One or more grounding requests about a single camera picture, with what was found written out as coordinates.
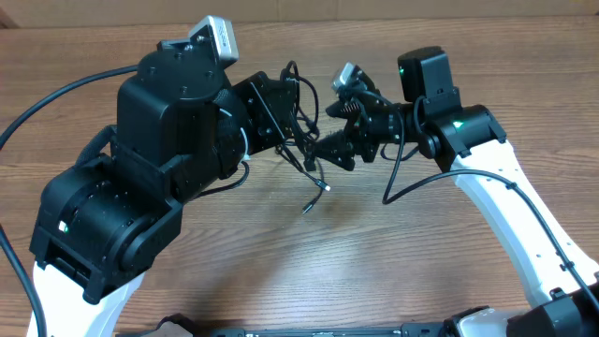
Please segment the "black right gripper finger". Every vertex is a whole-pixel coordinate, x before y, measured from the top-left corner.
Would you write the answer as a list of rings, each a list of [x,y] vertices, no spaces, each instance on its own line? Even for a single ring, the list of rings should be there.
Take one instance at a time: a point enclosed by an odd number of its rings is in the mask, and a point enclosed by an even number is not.
[[[336,101],[326,108],[326,114],[332,118],[352,118],[360,115],[360,105],[355,101]]]
[[[330,134],[319,140],[314,146],[314,155],[347,171],[355,167],[354,147],[345,134]]]

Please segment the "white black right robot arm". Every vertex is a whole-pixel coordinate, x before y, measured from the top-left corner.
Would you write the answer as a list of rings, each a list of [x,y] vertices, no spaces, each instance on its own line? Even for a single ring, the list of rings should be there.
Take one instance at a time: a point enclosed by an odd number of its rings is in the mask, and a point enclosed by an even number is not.
[[[598,265],[569,237],[524,174],[512,144],[482,105],[463,106],[445,51],[409,51],[398,60],[404,100],[384,98],[366,73],[345,65],[332,81],[327,113],[345,128],[314,155],[346,170],[374,160],[382,144],[414,143],[481,212],[508,254],[528,308],[476,307],[426,329],[429,336],[594,336]]]

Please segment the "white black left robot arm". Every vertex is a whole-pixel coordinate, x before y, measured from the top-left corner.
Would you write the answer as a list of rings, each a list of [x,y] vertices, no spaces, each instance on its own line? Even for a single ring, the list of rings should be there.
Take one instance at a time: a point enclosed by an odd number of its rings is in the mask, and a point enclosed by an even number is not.
[[[166,41],[117,95],[117,121],[44,188],[30,244],[50,336],[109,336],[183,207],[292,134],[293,67],[232,84],[212,42]]]

